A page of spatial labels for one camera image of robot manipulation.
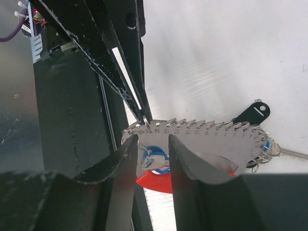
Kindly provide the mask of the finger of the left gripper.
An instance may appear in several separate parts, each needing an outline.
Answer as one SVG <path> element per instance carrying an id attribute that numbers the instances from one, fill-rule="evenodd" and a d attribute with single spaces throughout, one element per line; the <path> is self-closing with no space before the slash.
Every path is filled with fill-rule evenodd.
<path id="1" fill-rule="evenodd" d="M 145 92 L 144 50 L 141 38 L 145 35 L 145 16 L 142 0 L 87 0 L 99 30 L 107 45 L 117 48 L 135 92 L 140 121 L 152 121 Z"/>
<path id="2" fill-rule="evenodd" d="M 61 35 L 67 35 L 88 60 L 91 68 L 126 102 L 137 120 L 135 92 L 117 48 L 107 45 L 105 35 L 86 0 L 33 0 L 31 4 Z"/>

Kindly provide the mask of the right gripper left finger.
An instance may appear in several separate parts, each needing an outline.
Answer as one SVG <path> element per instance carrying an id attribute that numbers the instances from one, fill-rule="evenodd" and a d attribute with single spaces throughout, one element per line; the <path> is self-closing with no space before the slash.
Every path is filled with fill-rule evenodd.
<path id="1" fill-rule="evenodd" d="M 124 174 L 125 177 L 131 177 L 132 181 L 135 181 L 138 147 L 138 136 L 130 136 L 113 154 L 82 171 L 74 177 L 74 180 L 87 184 L 96 184 L 108 178 Z"/>

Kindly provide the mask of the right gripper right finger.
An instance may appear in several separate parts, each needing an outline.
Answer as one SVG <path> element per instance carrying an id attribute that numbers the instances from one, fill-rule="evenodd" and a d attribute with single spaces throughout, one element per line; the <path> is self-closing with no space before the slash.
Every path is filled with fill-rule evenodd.
<path id="1" fill-rule="evenodd" d="M 169 154 L 175 156 L 190 179 L 208 185 L 218 185 L 236 178 L 229 173 L 232 167 L 230 160 L 205 152 L 201 152 L 199 156 L 189 150 L 175 135 L 169 135 L 168 141 Z"/>

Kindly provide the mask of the key organiser with red handle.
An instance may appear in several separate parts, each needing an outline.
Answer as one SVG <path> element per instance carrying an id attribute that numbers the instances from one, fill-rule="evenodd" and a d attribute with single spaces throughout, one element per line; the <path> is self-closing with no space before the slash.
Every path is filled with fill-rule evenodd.
<path id="1" fill-rule="evenodd" d="M 266 164 L 281 153 L 277 142 L 269 137 L 260 125 L 250 125 L 249 122 L 216 122 L 154 120 L 149 125 L 134 123 L 122 132 L 122 142 L 130 136 L 137 135 L 139 147 L 158 146 L 168 156 L 168 137 L 175 135 L 192 152 L 216 154 L 230 160 L 232 175 L 239 175 L 250 168 L 257 172 L 261 164 Z M 146 171 L 137 176 L 137 183 L 143 188 L 161 193 L 172 193 L 171 173 L 155 174 Z"/>

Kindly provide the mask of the key with black tag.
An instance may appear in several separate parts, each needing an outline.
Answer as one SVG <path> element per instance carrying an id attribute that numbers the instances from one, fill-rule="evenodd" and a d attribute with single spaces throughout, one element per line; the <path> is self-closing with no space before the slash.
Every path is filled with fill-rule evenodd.
<path id="1" fill-rule="evenodd" d="M 241 114 L 232 119 L 233 123 L 249 122 L 250 125 L 260 125 L 270 115 L 270 107 L 261 99 L 255 100 Z"/>

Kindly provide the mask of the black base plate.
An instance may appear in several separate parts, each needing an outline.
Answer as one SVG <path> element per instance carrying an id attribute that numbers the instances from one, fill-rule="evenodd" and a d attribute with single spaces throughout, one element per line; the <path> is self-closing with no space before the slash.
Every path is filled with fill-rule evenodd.
<path id="1" fill-rule="evenodd" d="M 44 168 L 74 177 L 119 148 L 127 115 L 74 43 L 52 26 L 41 42 L 34 77 Z"/>

